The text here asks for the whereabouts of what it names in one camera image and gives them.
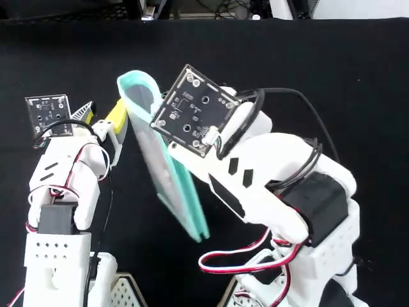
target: black cloth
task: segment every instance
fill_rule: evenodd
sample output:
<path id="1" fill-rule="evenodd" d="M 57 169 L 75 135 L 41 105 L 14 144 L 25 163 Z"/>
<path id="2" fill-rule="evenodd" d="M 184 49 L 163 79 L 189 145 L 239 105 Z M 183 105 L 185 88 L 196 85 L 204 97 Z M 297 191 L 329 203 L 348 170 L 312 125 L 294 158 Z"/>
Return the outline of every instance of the black cloth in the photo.
<path id="1" fill-rule="evenodd" d="M 0 28 L 1 304 L 24 284 L 28 182 L 41 150 L 24 97 L 66 93 L 72 110 L 93 100 L 103 118 L 118 98 L 116 78 L 133 69 L 167 90 L 186 63 L 238 90 L 289 87 L 316 106 L 342 164 L 358 183 L 361 238 L 357 296 L 370 306 L 404 306 L 408 286 L 409 21 L 96 22 Z M 291 95 L 267 95 L 275 130 L 319 137 Z M 230 279 L 202 273 L 205 251 L 244 246 L 263 227 L 241 223 L 196 180 L 211 238 L 197 244 L 157 200 L 132 131 L 112 173 L 114 208 L 104 250 L 136 278 L 150 306 L 215 306 Z M 93 223 L 101 225 L 106 184 Z"/>

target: white connector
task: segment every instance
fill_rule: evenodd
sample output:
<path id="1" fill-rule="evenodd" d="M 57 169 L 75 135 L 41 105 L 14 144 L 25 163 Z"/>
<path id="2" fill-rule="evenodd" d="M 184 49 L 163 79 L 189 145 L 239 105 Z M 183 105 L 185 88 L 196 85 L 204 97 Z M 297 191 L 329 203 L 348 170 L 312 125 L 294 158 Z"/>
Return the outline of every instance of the white connector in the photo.
<path id="1" fill-rule="evenodd" d="M 219 129 L 216 126 L 210 126 L 209 131 L 202 139 L 202 143 L 212 146 L 216 143 L 217 138 L 220 136 Z"/>

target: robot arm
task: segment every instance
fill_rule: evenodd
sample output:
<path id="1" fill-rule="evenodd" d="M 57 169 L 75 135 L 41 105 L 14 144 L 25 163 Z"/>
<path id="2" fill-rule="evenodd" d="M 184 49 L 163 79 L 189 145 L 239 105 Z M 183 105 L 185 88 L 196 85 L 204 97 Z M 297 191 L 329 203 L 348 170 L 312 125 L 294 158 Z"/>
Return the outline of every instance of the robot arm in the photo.
<path id="1" fill-rule="evenodd" d="M 272 121 L 262 111 L 222 156 L 223 144 L 231 143 L 231 136 L 254 118 L 253 110 L 260 110 L 257 102 L 237 101 L 234 90 L 219 88 L 187 65 L 151 122 L 173 141 L 168 150 L 174 159 L 206 182 L 243 222 L 263 224 L 275 237 L 274 251 L 261 252 L 272 260 L 259 253 L 239 267 L 203 263 L 213 256 L 253 250 L 266 239 L 267 231 L 247 248 L 203 255 L 199 259 L 202 270 L 240 274 L 237 280 L 244 288 L 239 289 L 240 295 L 245 292 L 245 297 L 255 298 L 257 306 L 367 306 L 352 296 L 357 272 L 351 266 L 351 245 L 359 236 L 359 206 L 351 199 L 356 190 L 354 177 L 323 155 L 321 147 L 291 134 L 270 133 Z M 233 114 L 224 109 L 234 106 Z M 280 240 L 286 246 L 277 244 Z M 284 267 L 286 280 L 263 284 L 254 275 L 243 274 L 279 266 Z M 329 286 L 334 288 L 328 297 L 325 289 Z"/>
<path id="2" fill-rule="evenodd" d="M 78 114 L 87 117 L 86 112 L 73 115 Z M 86 121 L 81 116 L 74 119 Z M 94 135 L 77 125 L 72 136 L 49 139 L 29 183 L 24 306 L 82 307 L 85 296 L 88 306 L 109 304 L 117 268 L 110 254 L 96 255 L 98 270 L 91 272 L 89 295 L 84 295 L 89 259 L 94 258 L 86 230 L 100 194 L 98 182 L 118 162 L 126 129 L 127 114 L 119 101 L 106 119 L 92 126 Z M 111 161 L 98 138 L 111 140 L 115 152 Z"/>

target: transparent plastic sheet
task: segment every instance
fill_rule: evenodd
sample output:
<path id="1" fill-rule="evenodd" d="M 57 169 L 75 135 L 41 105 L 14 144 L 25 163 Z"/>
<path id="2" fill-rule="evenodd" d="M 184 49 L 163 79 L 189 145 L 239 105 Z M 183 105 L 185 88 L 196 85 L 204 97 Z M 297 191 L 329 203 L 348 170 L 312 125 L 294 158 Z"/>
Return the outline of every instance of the transparent plastic sheet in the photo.
<path id="1" fill-rule="evenodd" d="M 163 137 L 149 126 L 162 104 L 158 85 L 139 70 L 121 75 L 117 83 L 159 199 L 195 241 L 208 238 L 205 215 L 190 172 L 168 154 Z"/>

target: black circuit board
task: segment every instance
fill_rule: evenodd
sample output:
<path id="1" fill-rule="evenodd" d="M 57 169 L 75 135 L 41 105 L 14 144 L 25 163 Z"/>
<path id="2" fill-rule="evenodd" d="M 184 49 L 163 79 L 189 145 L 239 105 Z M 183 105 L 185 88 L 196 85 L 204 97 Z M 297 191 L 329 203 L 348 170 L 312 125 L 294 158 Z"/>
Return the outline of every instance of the black circuit board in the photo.
<path id="1" fill-rule="evenodd" d="M 237 99 L 187 65 L 153 117 L 151 127 L 204 157 L 212 146 L 201 140 L 211 126 L 222 132 L 239 105 Z"/>
<path id="2" fill-rule="evenodd" d="M 25 98 L 34 135 L 46 126 L 59 120 L 70 118 L 68 97 L 61 95 L 35 96 Z M 72 136 L 72 125 L 55 127 L 48 136 Z"/>

